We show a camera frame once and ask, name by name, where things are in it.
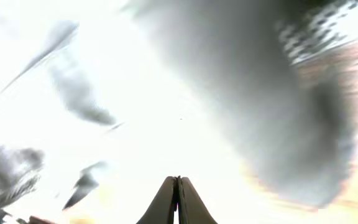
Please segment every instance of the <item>black object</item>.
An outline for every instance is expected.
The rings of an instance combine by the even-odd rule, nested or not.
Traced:
[[[180,224],[215,224],[196,189],[187,177],[167,177],[137,224],[173,224],[179,208]]]

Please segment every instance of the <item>dark object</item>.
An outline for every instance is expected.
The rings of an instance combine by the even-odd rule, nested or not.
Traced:
[[[137,224],[172,224],[179,208],[179,223],[214,224],[189,178],[167,177],[149,208]]]

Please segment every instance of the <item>dotted pattern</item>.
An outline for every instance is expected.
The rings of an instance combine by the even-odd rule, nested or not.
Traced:
[[[292,63],[358,40],[358,1],[337,0],[313,9],[303,20],[303,25],[280,21],[276,26],[279,41]]]

